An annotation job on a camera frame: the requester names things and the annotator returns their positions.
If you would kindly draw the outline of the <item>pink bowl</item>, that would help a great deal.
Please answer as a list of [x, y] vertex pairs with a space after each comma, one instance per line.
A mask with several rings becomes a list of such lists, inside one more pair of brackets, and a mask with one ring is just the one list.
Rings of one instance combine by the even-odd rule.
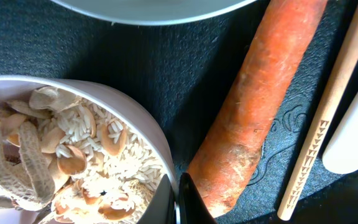
[[[126, 94], [100, 83], [59, 78], [39, 78], [25, 75], [0, 75], [0, 102], [11, 98], [30, 95], [31, 91], [45, 85], [70, 91], [91, 100], [119, 119], [125, 121], [157, 153], [163, 162], [175, 195], [178, 198], [178, 184], [168, 141], [151, 114]], [[180, 223], [179, 204], [175, 201], [177, 223]]]

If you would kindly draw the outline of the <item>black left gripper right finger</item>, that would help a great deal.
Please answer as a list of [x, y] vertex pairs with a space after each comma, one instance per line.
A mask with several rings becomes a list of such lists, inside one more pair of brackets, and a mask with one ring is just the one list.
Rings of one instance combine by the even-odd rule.
[[178, 203], [181, 224], [217, 224], [199, 194], [190, 174], [180, 177]]

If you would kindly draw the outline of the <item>peanut shells and rice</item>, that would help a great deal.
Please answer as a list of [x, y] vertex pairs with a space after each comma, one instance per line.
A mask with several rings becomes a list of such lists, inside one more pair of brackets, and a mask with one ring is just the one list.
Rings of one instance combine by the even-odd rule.
[[165, 175], [127, 123], [96, 103], [45, 86], [0, 104], [0, 209], [36, 223], [137, 223]]

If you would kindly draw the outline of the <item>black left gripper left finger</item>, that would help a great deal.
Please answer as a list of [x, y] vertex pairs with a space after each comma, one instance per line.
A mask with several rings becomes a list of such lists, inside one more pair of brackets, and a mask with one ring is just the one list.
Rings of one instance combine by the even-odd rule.
[[164, 175], [155, 195], [137, 224], [176, 224], [175, 195], [171, 182]]

